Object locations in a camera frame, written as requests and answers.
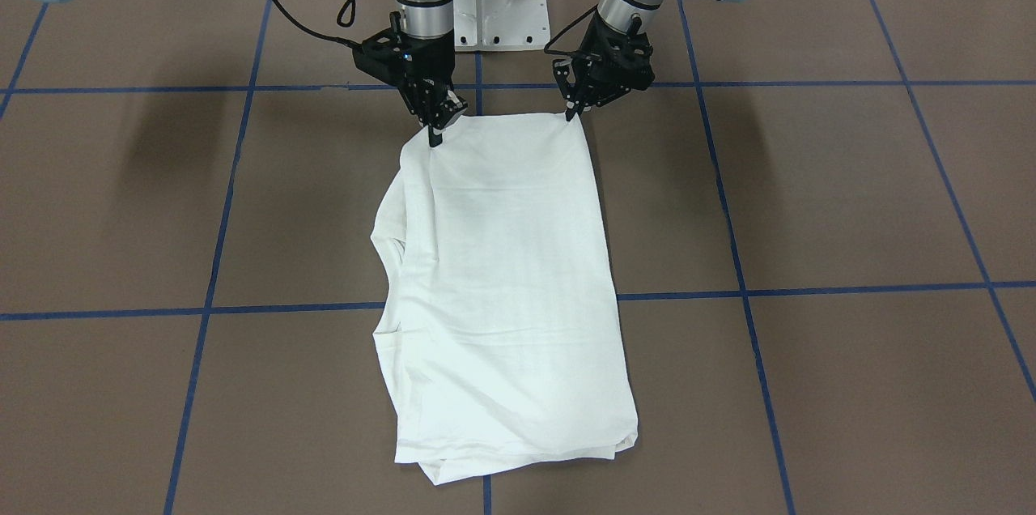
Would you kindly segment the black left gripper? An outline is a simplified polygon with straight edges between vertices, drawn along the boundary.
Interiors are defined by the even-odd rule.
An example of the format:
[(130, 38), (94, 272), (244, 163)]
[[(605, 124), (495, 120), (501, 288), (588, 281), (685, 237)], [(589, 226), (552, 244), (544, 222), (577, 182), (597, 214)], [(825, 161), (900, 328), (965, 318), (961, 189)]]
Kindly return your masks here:
[(566, 102), (565, 119), (572, 121), (591, 108), (603, 108), (629, 92), (645, 91), (654, 83), (652, 46), (641, 32), (643, 16), (634, 13), (626, 29), (617, 31), (595, 9), (589, 9), (552, 36), (558, 42), (571, 28), (591, 17), (580, 46), (571, 51), (552, 49), (554, 78)]

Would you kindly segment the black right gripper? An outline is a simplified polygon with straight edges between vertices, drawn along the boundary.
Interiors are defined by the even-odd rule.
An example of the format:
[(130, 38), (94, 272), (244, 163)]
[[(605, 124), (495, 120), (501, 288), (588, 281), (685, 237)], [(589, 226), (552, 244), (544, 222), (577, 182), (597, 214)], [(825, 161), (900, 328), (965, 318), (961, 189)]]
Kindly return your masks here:
[(454, 32), (426, 38), (408, 34), (404, 15), (388, 15), (388, 27), (352, 47), (353, 62), (366, 73), (395, 87), (408, 113), (427, 128), (429, 147), (443, 143), (444, 128), (469, 108), (454, 91), (456, 67)]

